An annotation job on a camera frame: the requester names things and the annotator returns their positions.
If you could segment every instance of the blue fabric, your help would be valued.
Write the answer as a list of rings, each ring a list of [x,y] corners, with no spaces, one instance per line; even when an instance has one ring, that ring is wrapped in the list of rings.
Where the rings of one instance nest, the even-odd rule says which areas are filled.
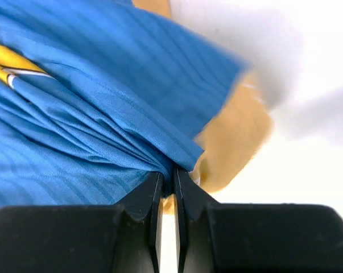
[[[0,1],[0,44],[53,77],[0,81],[0,206],[113,204],[149,171],[191,171],[245,68],[109,0]]]

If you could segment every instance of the white background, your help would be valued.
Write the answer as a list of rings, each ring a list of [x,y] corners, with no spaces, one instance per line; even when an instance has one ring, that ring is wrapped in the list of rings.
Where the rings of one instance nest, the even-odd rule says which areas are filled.
[[[343,217],[343,1],[171,0],[174,20],[252,62],[275,131],[215,198],[325,204]],[[164,216],[162,273],[176,271]]]

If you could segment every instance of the black clamp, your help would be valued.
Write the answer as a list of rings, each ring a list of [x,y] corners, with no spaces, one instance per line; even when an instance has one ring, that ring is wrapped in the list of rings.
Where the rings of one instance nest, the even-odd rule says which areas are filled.
[[[0,209],[0,273],[159,272],[163,178],[113,206]],[[343,221],[326,206],[220,204],[175,169],[179,273],[343,273]]]

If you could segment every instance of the wrinkled fabric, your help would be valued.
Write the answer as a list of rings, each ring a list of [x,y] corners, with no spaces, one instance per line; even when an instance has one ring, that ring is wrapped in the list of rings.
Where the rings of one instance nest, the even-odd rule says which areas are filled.
[[[108,0],[0,1],[0,46],[16,56],[0,57],[0,207],[113,204],[150,171],[193,170],[246,66]]]

